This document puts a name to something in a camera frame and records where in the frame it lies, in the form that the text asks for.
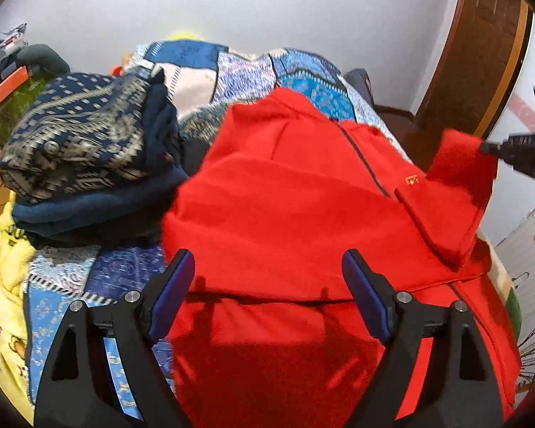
door frame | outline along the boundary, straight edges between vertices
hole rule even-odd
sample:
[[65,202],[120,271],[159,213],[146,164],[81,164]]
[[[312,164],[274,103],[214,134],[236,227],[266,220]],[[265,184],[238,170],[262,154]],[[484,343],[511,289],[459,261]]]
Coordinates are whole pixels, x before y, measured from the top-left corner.
[[[454,18],[452,19],[452,24],[450,26],[448,38],[446,39],[444,49],[442,50],[442,54],[440,56],[440,61],[438,61],[438,65],[436,67],[434,75],[432,76],[432,80],[430,81],[428,90],[426,90],[424,98],[422,99],[420,107],[418,108],[418,111],[415,115],[414,121],[419,126],[424,126],[424,111],[428,107],[428,103],[432,98],[432,94],[434,93],[434,88],[440,80],[440,77],[444,70],[444,66],[452,50],[452,45],[454,44],[454,39],[456,37],[458,26],[462,17],[464,1],[465,0],[457,1],[456,9],[454,11]],[[525,0],[521,0],[519,18],[520,19],[515,34],[514,45],[512,47],[511,55],[509,57],[507,65],[505,66],[505,70],[494,93],[494,96],[492,97],[487,110],[485,111],[482,119],[480,120],[480,123],[478,124],[478,127],[474,132],[475,136],[485,137],[489,134],[489,132],[501,116],[501,113],[505,109],[507,101],[509,100],[509,96],[511,95],[511,92],[513,91],[513,88],[515,86],[515,82],[517,81],[517,78],[519,76],[519,71],[521,70],[523,59],[525,58],[527,46],[529,44],[529,36],[531,34],[531,27],[533,21],[533,13]]]

navy patterned fabric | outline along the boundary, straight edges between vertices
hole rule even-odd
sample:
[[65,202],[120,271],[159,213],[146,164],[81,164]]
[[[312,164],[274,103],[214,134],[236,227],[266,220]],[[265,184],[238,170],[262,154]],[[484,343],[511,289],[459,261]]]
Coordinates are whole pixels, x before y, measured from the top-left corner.
[[142,290],[163,270],[160,246],[102,249],[93,263],[85,291],[118,300],[127,291]]
[[4,185],[34,204],[146,176],[177,132],[163,81],[79,73],[54,80],[4,147]]

blue gripper pad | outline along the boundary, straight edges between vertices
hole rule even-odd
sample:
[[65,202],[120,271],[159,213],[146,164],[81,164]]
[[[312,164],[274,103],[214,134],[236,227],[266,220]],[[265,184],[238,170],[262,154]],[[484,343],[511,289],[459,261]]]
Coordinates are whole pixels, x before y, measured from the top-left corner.
[[367,265],[364,266],[365,270],[363,270],[363,267],[357,262],[353,254],[357,255],[358,252],[349,250],[343,255],[343,278],[349,291],[351,291],[352,298],[355,300],[368,332],[386,346],[390,343],[394,334],[394,324],[392,323],[394,303],[389,307],[383,303],[378,292],[371,285],[365,270],[368,271],[369,275],[378,275],[372,272]]
[[147,333],[149,342],[158,342],[170,331],[178,309],[180,309],[192,279],[194,279],[194,270],[194,256],[190,251],[181,249],[161,274],[163,279],[169,278],[164,285],[160,285],[158,288],[160,295],[154,300],[154,305],[150,311],[151,327]]

floor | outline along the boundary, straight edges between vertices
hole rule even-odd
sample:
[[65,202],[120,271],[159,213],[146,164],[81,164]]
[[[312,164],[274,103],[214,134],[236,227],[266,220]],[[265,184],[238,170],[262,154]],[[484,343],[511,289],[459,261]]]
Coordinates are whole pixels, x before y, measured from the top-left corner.
[[400,142],[408,156],[423,171],[428,171],[440,142],[440,129],[422,129],[406,115],[377,107],[378,115]]

jacket zipper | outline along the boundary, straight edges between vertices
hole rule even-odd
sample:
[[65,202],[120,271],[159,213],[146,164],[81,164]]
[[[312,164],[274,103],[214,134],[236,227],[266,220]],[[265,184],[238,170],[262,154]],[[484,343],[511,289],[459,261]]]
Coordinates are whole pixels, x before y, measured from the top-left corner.
[[[464,297],[460,294],[460,292],[456,289],[456,287],[455,287],[454,285],[452,285],[452,283],[448,283],[448,284],[446,284],[446,285],[452,290],[452,292],[455,294],[455,296],[458,298],[458,300],[465,302]],[[483,328],[483,330],[485,331],[485,333],[487,334],[487,336],[490,336],[489,333],[488,333],[488,331],[485,329],[485,327],[484,327],[482,321],[481,321],[480,319],[478,319],[478,317],[476,316],[476,314],[474,313],[474,311],[471,310],[471,309],[470,309],[469,311],[471,312],[472,317],[474,317],[474,320],[476,321],[476,323],[479,324],[479,327],[480,327],[480,328]]]
[[335,122],[335,121],[332,121],[334,124],[337,125],[337,127],[339,128],[339,130],[343,133],[343,135],[345,136],[345,138],[347,138],[348,142],[351,144],[351,146],[354,148],[355,152],[357,153],[357,155],[359,156],[359,159],[361,159],[361,161],[363,161],[363,164],[365,165],[365,167],[367,168],[368,170],[368,173],[371,175],[372,179],[374,180],[374,183],[377,185],[378,189],[382,192],[383,195],[385,195],[387,198],[390,198],[390,195],[388,194],[388,191],[386,191],[384,189],[384,187],[381,185],[381,183],[378,181],[377,179],[377,176],[375,175],[375,173],[372,171],[371,169],[371,166],[368,164],[367,160],[365,159],[365,157],[363,156],[363,153],[361,153],[361,150],[359,149],[359,147],[357,146],[357,144],[354,142],[354,140],[349,136],[349,134],[343,129],[343,127],[341,127],[341,125],[339,125],[338,122]]

